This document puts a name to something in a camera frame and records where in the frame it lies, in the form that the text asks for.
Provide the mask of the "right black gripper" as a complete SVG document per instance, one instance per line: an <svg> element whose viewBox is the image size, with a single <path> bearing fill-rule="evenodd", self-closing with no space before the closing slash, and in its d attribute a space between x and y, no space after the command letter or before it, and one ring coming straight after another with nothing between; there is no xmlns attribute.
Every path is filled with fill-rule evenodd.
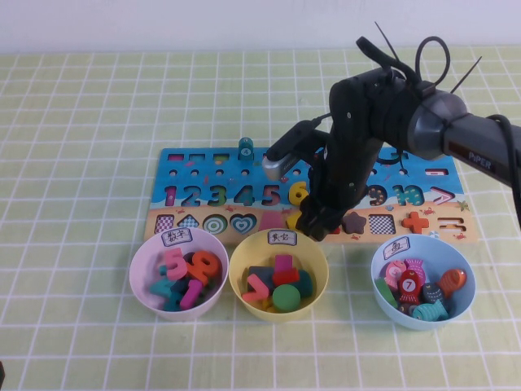
<svg viewBox="0 0 521 391"><path fill-rule="evenodd" d="M300 204L296 229L324 240L342 223L345 212L359 204L382 141L364 132L332 129L323 156L313 167L309 199Z"/></svg>

